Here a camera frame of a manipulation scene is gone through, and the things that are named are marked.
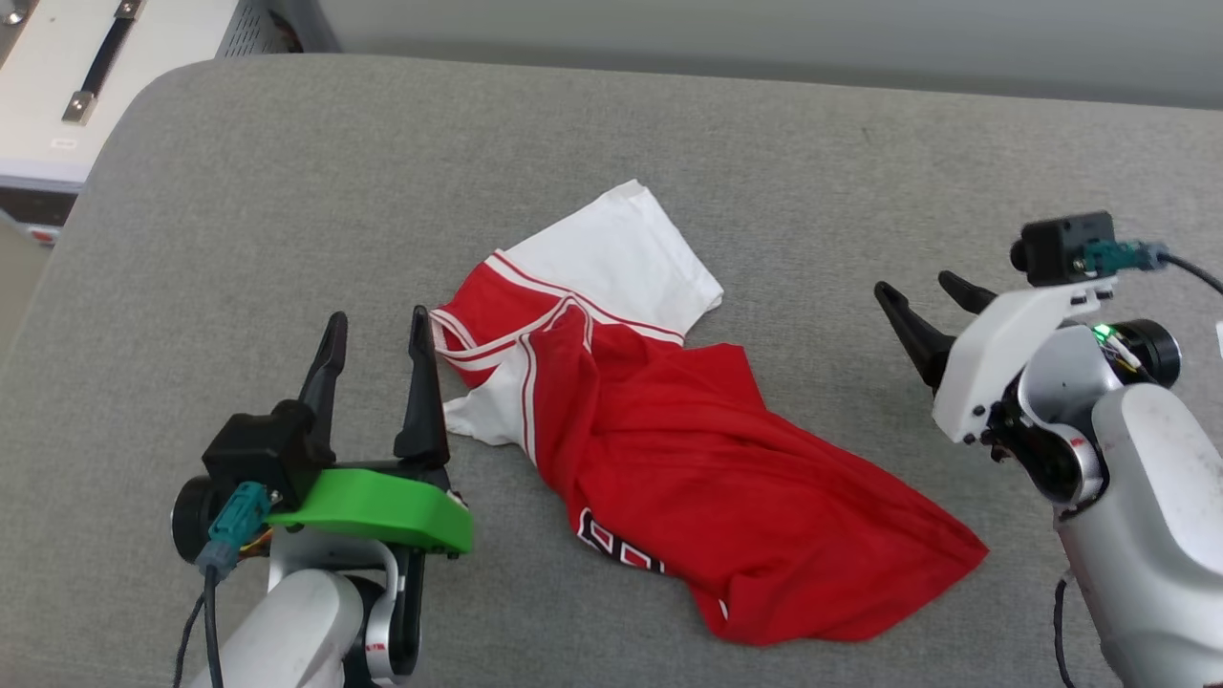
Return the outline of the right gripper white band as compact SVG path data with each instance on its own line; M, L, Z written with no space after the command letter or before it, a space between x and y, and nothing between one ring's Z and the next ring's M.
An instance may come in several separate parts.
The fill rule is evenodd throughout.
M1040 360L1033 373L1037 411L1048 402L1074 408L1117 389L1117 376L1088 328L1059 332L1070 317L1098 310L1102 295L1114 291L1113 280L1000 295L953 271L938 273L938 284L976 317L956 340L918 317L910 299L884 280L874 284L874 299L922 382L936 393L932 418L949 440L981 437L988 411L1032 358Z

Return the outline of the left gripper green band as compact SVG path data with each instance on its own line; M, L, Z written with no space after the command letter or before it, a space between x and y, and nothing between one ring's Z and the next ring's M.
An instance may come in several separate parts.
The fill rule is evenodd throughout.
M333 397L349 352L349 315L331 313L311 360L298 401L311 411L306 434L311 459L331 466ZM446 466L444 402L430 313L415 306L408 336L411 382L394 457L407 466ZM322 470L297 510L268 514L273 527L309 527L342 536L361 536L428 552L464 556L472 551L473 517L455 492L435 484L394 477L363 467Z

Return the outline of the red white basketball jersey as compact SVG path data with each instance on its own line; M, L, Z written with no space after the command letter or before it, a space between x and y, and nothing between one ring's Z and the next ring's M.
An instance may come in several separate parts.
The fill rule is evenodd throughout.
M680 579L722 640L866 642L974 573L974 532L768 411L744 348L686 348L720 302L654 193L621 183L432 310L468 389L446 431L523 448L580 540Z

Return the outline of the grey fabric sofa cushion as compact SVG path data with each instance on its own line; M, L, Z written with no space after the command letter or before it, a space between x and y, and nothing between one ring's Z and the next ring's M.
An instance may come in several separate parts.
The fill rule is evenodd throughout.
M1223 112L360 55L161 75L97 156L0 369L0 688L168 688L202 587L170 513L223 423L296 396L345 310L333 445L388 459L412 306L629 180L725 290L691 343L989 557L872 643L731 645L457 439L476 543L428 563L412 688L1062 688L1051 510L938 431L872 288L958 332L940 270L1021 287L1022 224L1099 209L1223 277Z

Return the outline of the white metal equipment box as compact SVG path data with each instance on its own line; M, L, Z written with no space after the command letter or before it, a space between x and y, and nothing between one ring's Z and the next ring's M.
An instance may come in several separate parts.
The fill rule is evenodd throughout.
M267 0L144 0L84 125L62 112L119 0L0 0L0 221L57 241L119 119L161 75L214 57L279 54Z

